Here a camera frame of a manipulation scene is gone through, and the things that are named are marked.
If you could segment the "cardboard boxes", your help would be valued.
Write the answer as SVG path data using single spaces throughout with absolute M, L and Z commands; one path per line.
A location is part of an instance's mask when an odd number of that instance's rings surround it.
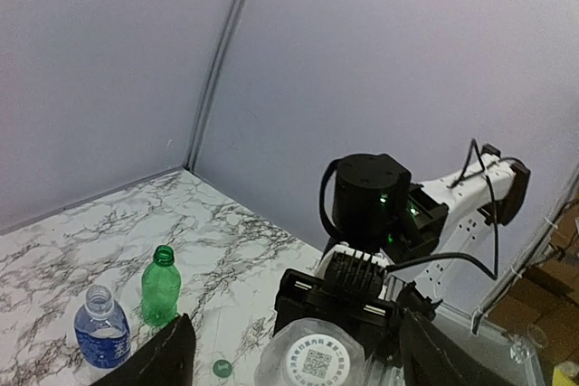
M 548 259 L 529 267 L 490 311 L 489 320 L 524 335 L 553 365 L 578 362 L 578 209 L 551 233 Z

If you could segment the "yellow paper pad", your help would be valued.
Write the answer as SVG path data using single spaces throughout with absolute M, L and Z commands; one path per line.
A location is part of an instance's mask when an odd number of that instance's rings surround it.
M 555 367 L 552 377 L 553 386 L 578 386 L 578 382 L 572 376 L 572 372 L 566 368 L 561 369 L 560 367 Z

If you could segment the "white QR bottle cap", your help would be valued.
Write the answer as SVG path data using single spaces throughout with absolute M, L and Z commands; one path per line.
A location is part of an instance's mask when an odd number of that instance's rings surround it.
M 335 340 L 326 334 L 299 338 L 286 352 L 284 375 L 289 385 L 337 385 L 343 354 Z

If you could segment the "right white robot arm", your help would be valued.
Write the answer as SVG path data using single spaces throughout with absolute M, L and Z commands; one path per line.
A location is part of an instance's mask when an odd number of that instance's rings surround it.
M 318 198 L 328 235 L 318 270 L 287 270 L 275 300 L 275 330 L 301 318 L 333 323 L 382 362 L 399 365 L 399 330 L 407 311 L 432 320 L 461 265 L 488 278 L 471 247 L 497 238 L 527 193 L 529 169 L 490 145 L 471 144 L 456 173 L 416 183 L 387 154 L 332 161 Z

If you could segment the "clear plastic cup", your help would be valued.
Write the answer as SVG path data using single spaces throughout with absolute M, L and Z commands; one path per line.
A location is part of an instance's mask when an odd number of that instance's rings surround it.
M 525 363 L 548 346 L 549 340 L 545 332 L 535 324 L 526 326 L 520 334 L 509 334 L 510 358 L 517 364 Z

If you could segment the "clear bottle white cap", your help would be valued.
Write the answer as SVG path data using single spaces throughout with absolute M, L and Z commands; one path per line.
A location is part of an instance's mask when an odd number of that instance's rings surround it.
M 302 318 L 279 330 L 261 352 L 254 383 L 278 385 L 357 385 L 365 350 L 339 326 Z

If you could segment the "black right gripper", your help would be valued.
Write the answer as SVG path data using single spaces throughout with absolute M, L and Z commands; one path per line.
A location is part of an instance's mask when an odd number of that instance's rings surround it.
M 434 303 L 411 283 L 394 301 L 379 299 L 382 272 L 331 273 L 325 280 L 288 268 L 275 298 L 274 334 L 290 323 L 314 318 L 340 327 L 356 340 L 365 357 L 399 363 L 399 332 L 404 315 L 420 313 L 434 319 Z

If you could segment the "clear bottle blue label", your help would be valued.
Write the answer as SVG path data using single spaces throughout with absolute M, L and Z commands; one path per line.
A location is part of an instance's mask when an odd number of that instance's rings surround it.
M 82 358 L 94 379 L 114 371 L 131 354 L 131 333 L 126 314 L 112 293 L 92 285 L 73 322 Z

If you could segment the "green plastic bottle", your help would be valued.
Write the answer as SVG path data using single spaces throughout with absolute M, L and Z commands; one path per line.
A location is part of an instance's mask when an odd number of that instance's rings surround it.
M 141 277 L 141 315 L 147 324 L 162 327 L 176 317 L 181 284 L 173 249 L 158 246 Z

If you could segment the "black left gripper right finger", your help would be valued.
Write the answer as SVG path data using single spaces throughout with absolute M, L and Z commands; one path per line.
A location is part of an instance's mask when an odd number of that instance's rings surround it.
M 435 324 L 407 309 L 400 325 L 400 355 L 407 385 L 514 385 L 507 347 L 474 337 L 445 319 Z

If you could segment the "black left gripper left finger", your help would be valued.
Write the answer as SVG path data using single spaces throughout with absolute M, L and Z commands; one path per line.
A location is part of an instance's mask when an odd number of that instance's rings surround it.
M 119 368 L 93 386 L 192 385 L 196 336 L 188 314 L 178 315 Z

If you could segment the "green bottle cap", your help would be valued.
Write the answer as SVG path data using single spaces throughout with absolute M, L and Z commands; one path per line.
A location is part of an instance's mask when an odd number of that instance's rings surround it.
M 227 379 L 233 373 L 233 365 L 224 359 L 219 359 L 213 364 L 213 373 L 216 377 L 220 379 Z

